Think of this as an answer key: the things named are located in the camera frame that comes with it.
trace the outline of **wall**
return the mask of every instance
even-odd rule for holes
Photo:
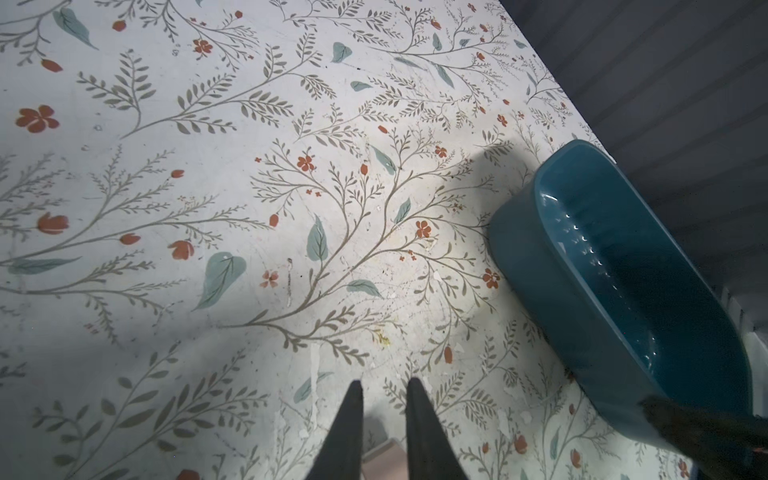
[[[766,2],[502,3],[702,274],[765,326]]]
[[[411,376],[470,478],[687,474],[485,248],[594,141],[497,2],[14,0],[0,67],[0,478],[303,480],[353,379],[403,439]]]

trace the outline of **orange flower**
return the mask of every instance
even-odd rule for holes
[[[176,240],[171,245],[168,245],[168,248],[174,249],[174,252],[171,254],[174,260],[186,260],[194,254],[192,243],[186,240]]]
[[[266,282],[260,283],[259,286],[263,288],[267,288],[268,286],[275,288],[277,286],[277,282],[275,281],[277,280],[277,272],[270,273],[269,270],[266,270],[261,278],[265,279]]]
[[[688,464],[686,462],[684,462],[683,460],[680,460],[677,463],[677,467],[680,469],[680,476],[682,478],[690,477],[690,473],[688,473]]]
[[[302,171],[315,170],[315,166],[312,165],[312,157],[307,155],[306,157],[299,157],[299,163],[296,164]]]
[[[214,46],[208,43],[208,40],[195,40],[192,43],[195,44],[194,50],[202,56],[205,56],[206,53],[210,53],[214,49]]]
[[[515,435],[515,451],[519,453],[520,455],[524,454],[526,450],[528,450],[528,443],[525,441],[525,435],[520,435],[519,437]]]
[[[200,474],[194,470],[182,470],[176,480],[200,480]]]
[[[40,65],[42,65],[44,68],[47,68],[48,70],[53,71],[53,72],[64,70],[61,67],[61,65],[59,65],[58,63],[56,63],[53,60],[45,59],[45,60],[40,62]]]
[[[126,233],[125,235],[120,237],[120,243],[122,243],[123,245],[133,245],[139,240],[141,240],[141,237],[139,237],[135,233]]]
[[[482,281],[485,282],[485,285],[488,288],[498,288],[499,278],[498,273],[492,272],[491,269],[486,268],[485,275],[482,276]]]
[[[418,227],[418,230],[416,231],[416,236],[419,238],[429,238],[429,232],[432,231],[432,227],[430,227],[427,224],[427,220],[424,220],[422,222],[416,221],[416,226]]]
[[[40,105],[37,110],[32,108],[22,108],[18,111],[21,117],[16,119],[19,127],[27,127],[30,133],[37,134],[45,130],[46,125],[49,128],[58,127],[58,121],[51,118],[54,114],[53,108],[47,105]]]
[[[581,454],[576,449],[571,450],[571,463],[575,468],[581,468]]]
[[[69,219],[64,215],[51,217],[49,212],[38,218],[38,230],[48,235],[59,235],[69,228]]]

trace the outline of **floral patterned floor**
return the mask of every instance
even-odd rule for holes
[[[485,225],[599,145],[496,2],[11,0],[0,18],[7,478],[303,478],[422,378],[471,478],[685,477],[615,434]]]

